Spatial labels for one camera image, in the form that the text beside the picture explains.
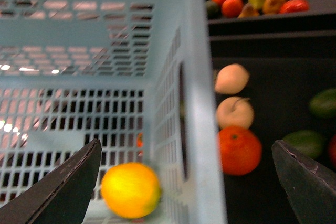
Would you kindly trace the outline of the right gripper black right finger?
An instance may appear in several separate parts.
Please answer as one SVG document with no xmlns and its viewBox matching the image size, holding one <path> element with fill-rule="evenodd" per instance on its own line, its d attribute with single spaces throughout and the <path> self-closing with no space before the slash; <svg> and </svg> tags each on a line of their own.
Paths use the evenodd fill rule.
<svg viewBox="0 0 336 224">
<path fill-rule="evenodd" d="M 335 172 L 277 140 L 272 158 L 299 223 L 335 223 Z"/>
</svg>

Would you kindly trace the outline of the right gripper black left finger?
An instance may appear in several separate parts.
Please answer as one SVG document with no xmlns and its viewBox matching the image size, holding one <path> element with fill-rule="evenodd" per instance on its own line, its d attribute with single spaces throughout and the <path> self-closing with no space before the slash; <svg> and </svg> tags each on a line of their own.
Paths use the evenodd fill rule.
<svg viewBox="0 0 336 224">
<path fill-rule="evenodd" d="M 99 174 L 102 147 L 90 141 L 1 207 L 1 223 L 82 223 Z"/>
</svg>

